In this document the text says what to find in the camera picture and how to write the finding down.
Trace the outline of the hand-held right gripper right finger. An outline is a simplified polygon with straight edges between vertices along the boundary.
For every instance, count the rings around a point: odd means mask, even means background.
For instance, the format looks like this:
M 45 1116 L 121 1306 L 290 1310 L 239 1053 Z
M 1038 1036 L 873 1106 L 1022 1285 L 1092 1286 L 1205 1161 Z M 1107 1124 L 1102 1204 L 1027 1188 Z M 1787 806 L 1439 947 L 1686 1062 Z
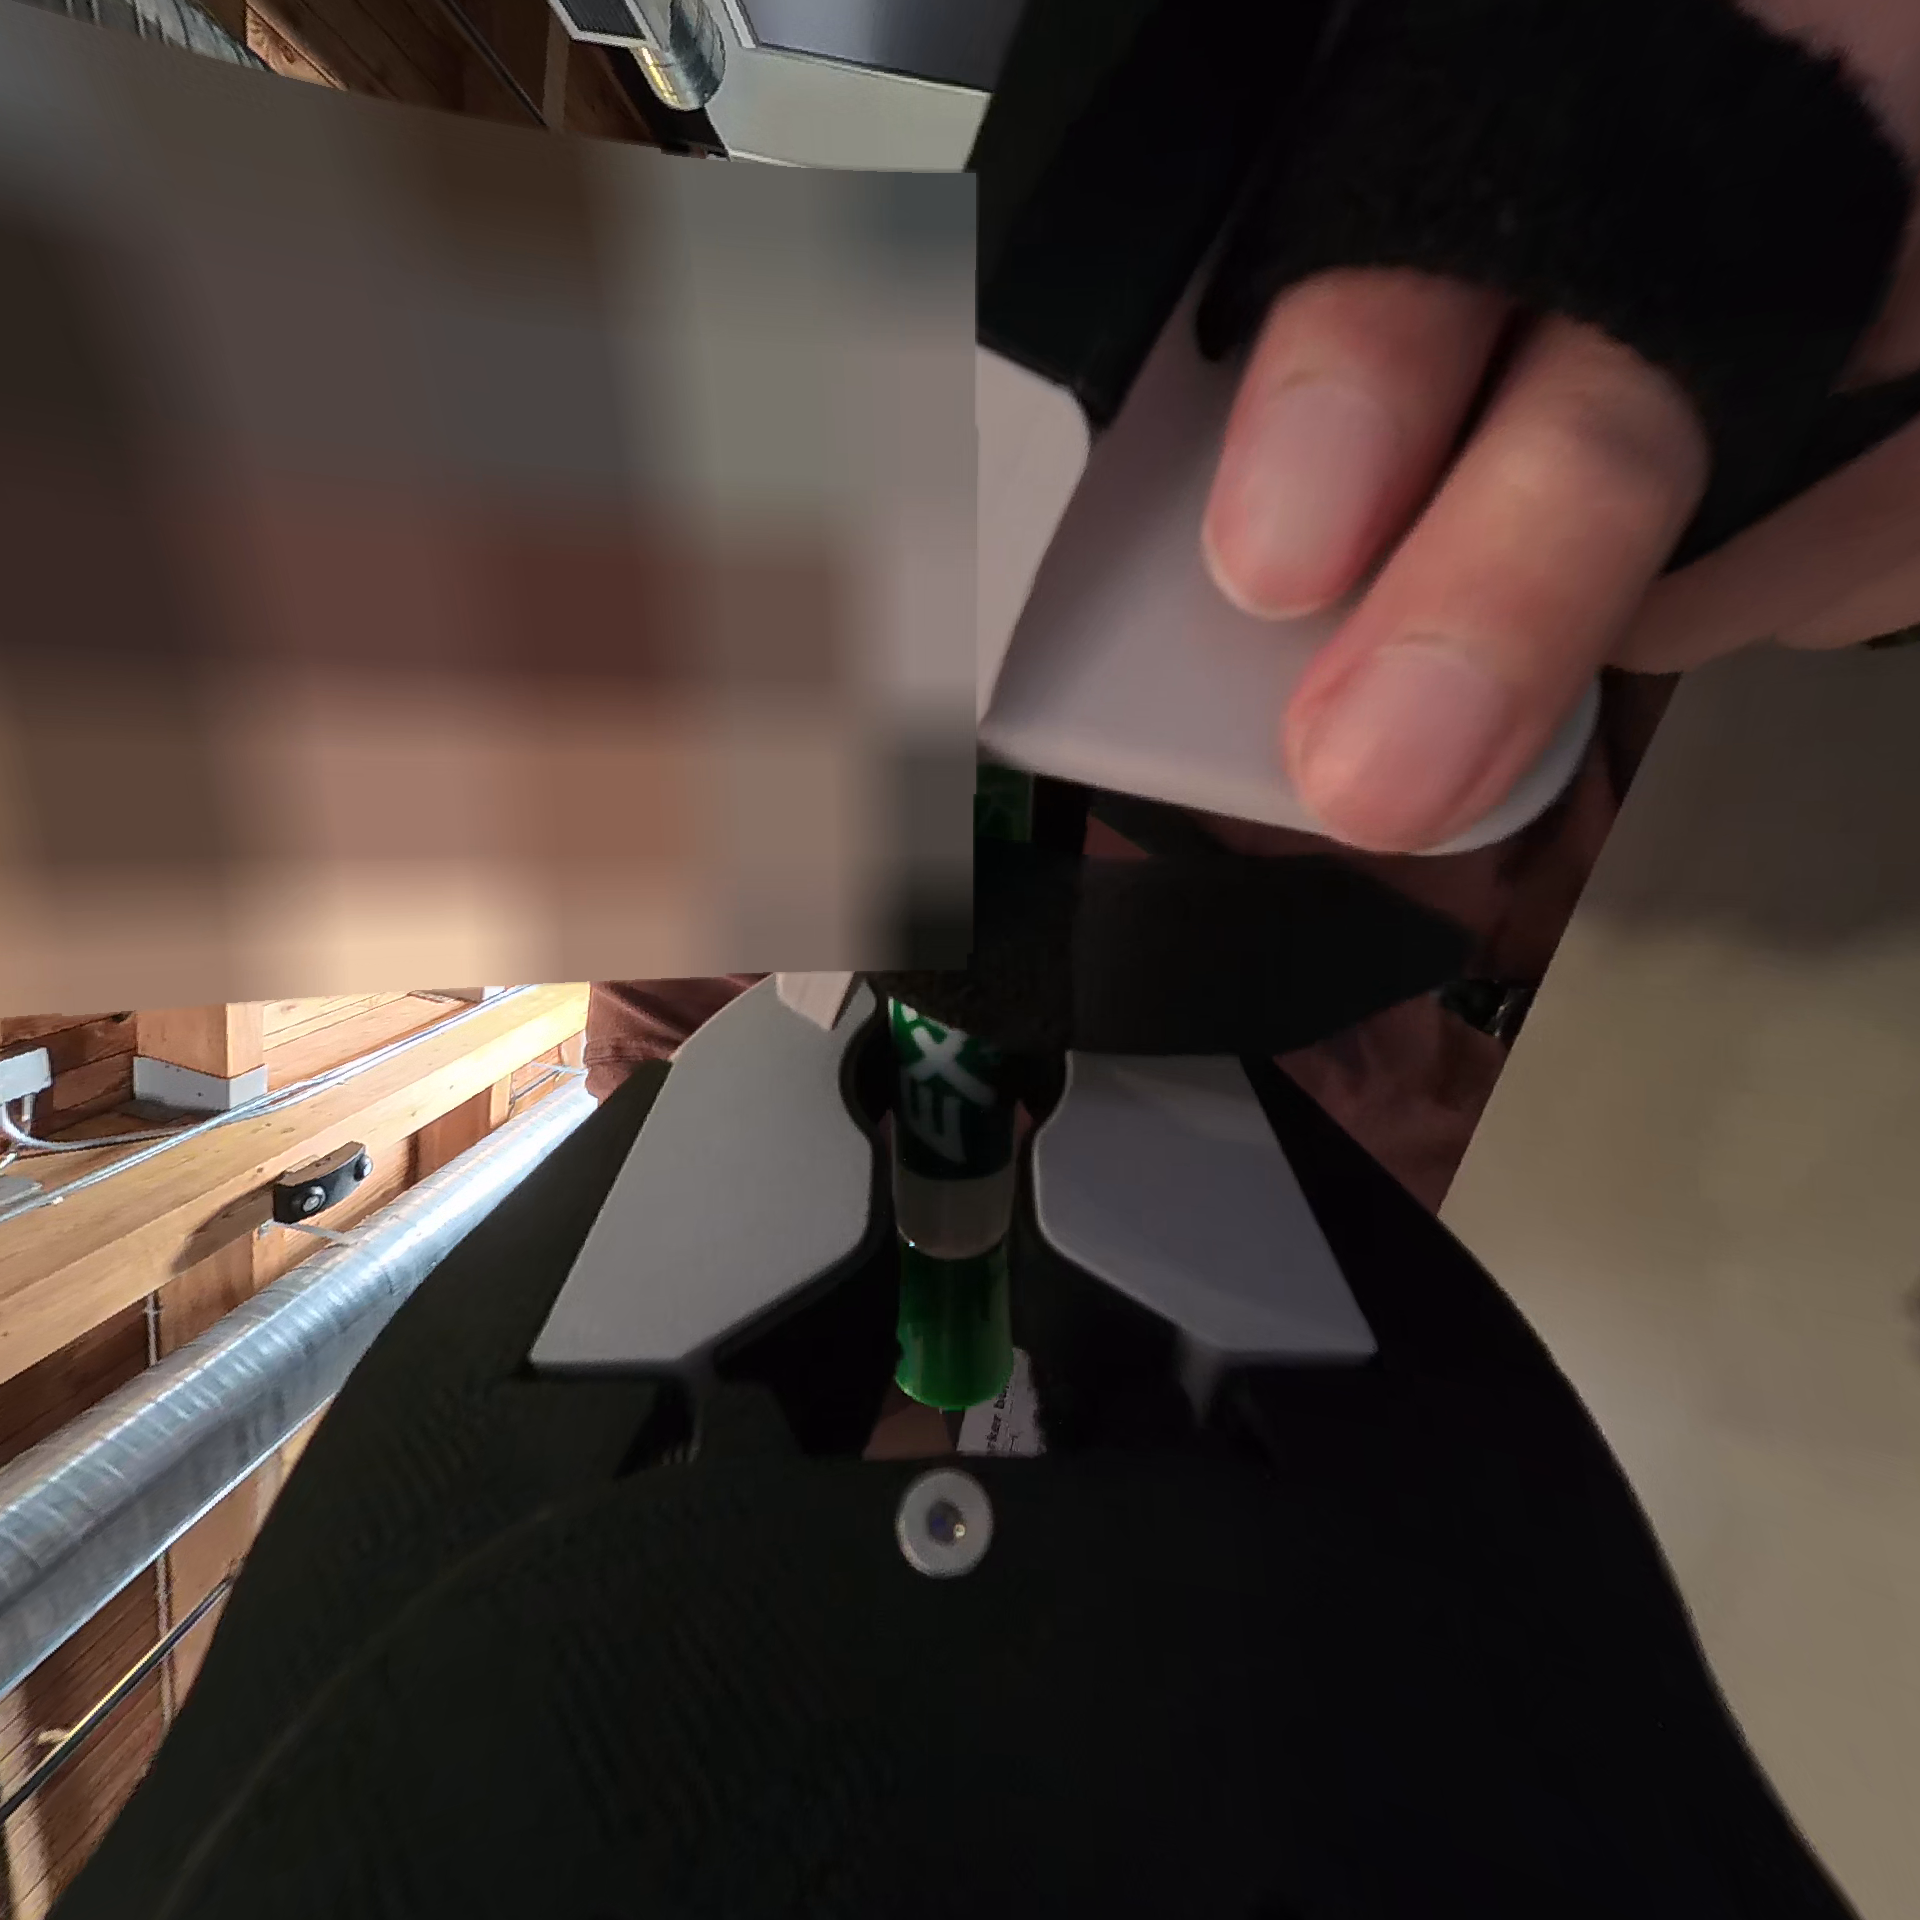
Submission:
M 1379 1354 L 1250 1073 L 1070 1053 L 1031 1157 L 1038 1234 L 1208 1365 Z

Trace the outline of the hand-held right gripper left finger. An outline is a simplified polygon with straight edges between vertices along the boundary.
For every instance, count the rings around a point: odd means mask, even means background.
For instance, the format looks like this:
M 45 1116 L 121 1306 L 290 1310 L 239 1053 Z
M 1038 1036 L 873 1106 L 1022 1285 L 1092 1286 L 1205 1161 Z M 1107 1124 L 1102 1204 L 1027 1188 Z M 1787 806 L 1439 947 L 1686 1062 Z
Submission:
M 702 1374 L 886 1252 L 884 1152 L 851 1074 L 881 1006 L 821 1026 L 774 981 L 669 1069 L 529 1361 L 539 1374 Z

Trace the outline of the white-barrelled marker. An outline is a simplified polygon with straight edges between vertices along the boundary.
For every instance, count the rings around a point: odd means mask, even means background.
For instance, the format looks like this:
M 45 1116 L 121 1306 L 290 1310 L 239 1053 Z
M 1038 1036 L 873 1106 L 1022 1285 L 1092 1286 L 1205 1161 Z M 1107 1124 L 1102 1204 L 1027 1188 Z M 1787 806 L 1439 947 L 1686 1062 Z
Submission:
M 1036 1458 L 1044 1454 L 1044 1427 L 1031 1357 L 1014 1348 L 998 1395 L 963 1413 L 957 1453 L 966 1458 Z

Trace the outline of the green dry-erase marker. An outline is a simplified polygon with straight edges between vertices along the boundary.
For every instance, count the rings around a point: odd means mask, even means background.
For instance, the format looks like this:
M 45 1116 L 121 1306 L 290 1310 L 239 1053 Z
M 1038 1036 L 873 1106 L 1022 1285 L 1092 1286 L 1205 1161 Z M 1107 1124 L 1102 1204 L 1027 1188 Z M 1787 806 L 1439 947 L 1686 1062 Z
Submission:
M 890 1178 L 899 1244 L 900 1393 L 944 1416 L 993 1402 L 1014 1374 L 1012 1258 L 1029 1060 L 994 1025 L 993 963 L 916 973 L 884 1000 Z

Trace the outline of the person's left hand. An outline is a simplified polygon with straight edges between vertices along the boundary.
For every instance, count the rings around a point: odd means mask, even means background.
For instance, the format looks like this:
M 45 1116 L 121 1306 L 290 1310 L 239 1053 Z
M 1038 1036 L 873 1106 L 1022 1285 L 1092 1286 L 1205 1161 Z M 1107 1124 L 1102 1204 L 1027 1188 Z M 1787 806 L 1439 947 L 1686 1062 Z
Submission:
M 1353 602 L 1280 722 L 1333 839 L 1431 852 L 1542 756 L 1607 667 L 1826 652 L 1916 625 L 1916 424 L 1699 562 L 1707 431 L 1589 324 L 1399 271 L 1270 310 L 1213 478 L 1205 553 L 1242 613 Z

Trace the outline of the person's maroon sweater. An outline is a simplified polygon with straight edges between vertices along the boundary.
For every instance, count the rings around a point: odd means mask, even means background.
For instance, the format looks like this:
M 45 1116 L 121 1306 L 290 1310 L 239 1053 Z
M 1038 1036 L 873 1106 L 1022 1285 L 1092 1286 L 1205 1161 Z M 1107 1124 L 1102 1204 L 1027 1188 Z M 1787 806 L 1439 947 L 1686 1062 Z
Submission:
M 1673 674 L 1607 669 L 1597 733 L 1576 778 L 1524 833 L 1471 852 L 1362 857 L 1300 833 L 1198 816 L 1236 851 L 1268 859 L 1337 852 L 1472 937 L 1464 985 L 1279 1058 L 1292 1083 L 1432 1213 L 1453 1188 L 1675 688 Z M 760 979 L 594 983 L 583 1054 L 589 1092 L 604 1100 L 640 1064 L 670 1060 Z

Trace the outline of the black pipe clamp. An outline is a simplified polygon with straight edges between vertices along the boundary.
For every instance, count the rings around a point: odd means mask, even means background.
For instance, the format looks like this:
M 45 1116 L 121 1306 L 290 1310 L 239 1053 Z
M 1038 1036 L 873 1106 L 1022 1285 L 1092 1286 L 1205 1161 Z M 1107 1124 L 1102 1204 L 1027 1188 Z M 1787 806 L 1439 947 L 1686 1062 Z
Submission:
M 373 1177 L 373 1150 L 349 1141 L 327 1155 L 287 1167 L 271 1188 L 271 1219 L 283 1228 L 317 1220 Z

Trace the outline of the thin metal conduit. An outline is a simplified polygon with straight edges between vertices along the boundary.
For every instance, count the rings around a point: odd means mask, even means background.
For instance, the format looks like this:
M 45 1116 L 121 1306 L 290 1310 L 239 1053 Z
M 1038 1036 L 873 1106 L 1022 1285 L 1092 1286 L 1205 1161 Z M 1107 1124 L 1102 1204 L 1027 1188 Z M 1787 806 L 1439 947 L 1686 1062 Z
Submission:
M 4 1171 L 3 1219 L 13 1220 L 36 1209 L 51 1209 L 73 1188 L 83 1188 L 89 1180 L 106 1180 L 124 1167 L 141 1165 L 143 1157 L 169 1150 L 182 1141 L 202 1141 L 206 1135 L 229 1126 L 276 1118 L 330 1092 L 350 1089 L 369 1074 L 387 1071 L 390 1062 L 413 1066 L 422 1051 L 433 1051 L 439 1044 L 454 1044 L 461 1056 L 468 1056 L 484 1041 L 478 1028 L 494 1019 L 506 1020 L 510 1028 L 525 1026 L 536 1012 L 533 1000 L 546 993 L 546 987 L 513 987 L 489 989 L 483 996 L 468 1000 L 443 996 L 435 1020 L 416 1020 L 409 1028 L 394 1028 L 394 1033 L 382 1036 L 378 1046 L 297 1074 L 265 1092 L 252 1092 L 235 1108 L 204 1114 L 187 1113 L 185 1116 L 163 1113 L 159 1121 L 132 1132 L 77 1141 L 15 1137 L 13 1126 L 24 1131 L 28 1122 L 24 1114 L 7 1106 L 4 1135 L 11 1148 L 16 1148 L 18 1157 L 27 1161 L 28 1172 L 15 1177 Z

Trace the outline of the white block on beam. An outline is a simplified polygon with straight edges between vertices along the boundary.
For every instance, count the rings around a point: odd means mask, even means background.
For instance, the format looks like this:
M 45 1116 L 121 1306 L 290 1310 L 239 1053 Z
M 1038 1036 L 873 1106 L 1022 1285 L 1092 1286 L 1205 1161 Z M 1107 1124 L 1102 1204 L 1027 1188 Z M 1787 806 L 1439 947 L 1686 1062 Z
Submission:
M 188 1069 L 145 1053 L 132 1058 L 132 1103 L 143 1110 L 216 1116 L 248 1108 L 269 1095 L 267 1066 L 226 1074 Z

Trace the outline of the grey ventilation unit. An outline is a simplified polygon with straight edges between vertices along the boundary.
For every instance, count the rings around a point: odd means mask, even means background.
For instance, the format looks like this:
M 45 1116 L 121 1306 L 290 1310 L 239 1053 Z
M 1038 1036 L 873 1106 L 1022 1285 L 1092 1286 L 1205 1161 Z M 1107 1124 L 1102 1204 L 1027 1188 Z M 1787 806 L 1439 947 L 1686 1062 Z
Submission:
M 774 167 L 958 175 L 1022 2 L 552 2 L 662 141 Z

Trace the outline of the silver spiral duct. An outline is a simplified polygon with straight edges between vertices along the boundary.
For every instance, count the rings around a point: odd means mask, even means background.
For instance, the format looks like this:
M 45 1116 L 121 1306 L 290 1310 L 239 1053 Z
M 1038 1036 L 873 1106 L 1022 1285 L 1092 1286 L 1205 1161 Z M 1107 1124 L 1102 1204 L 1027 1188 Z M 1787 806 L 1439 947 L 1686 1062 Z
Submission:
M 3 1472 L 13 1692 L 295 1437 L 424 1280 L 597 1113 L 552 1095 Z
M 73 8 L 79 18 L 103 28 L 256 73 L 267 68 L 247 47 L 244 34 L 231 33 L 197 2 L 83 2 Z

